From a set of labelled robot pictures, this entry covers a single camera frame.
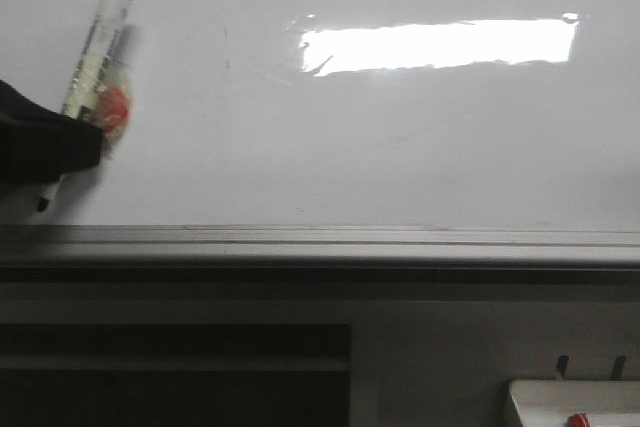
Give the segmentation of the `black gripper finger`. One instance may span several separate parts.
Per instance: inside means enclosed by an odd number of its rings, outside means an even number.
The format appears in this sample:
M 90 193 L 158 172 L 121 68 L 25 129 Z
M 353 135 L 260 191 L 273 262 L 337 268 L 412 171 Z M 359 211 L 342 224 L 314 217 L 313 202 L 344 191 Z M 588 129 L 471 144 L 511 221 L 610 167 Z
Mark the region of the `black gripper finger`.
M 99 127 L 52 112 L 1 83 L 1 193 L 42 186 L 54 197 L 64 177 L 99 165 Z

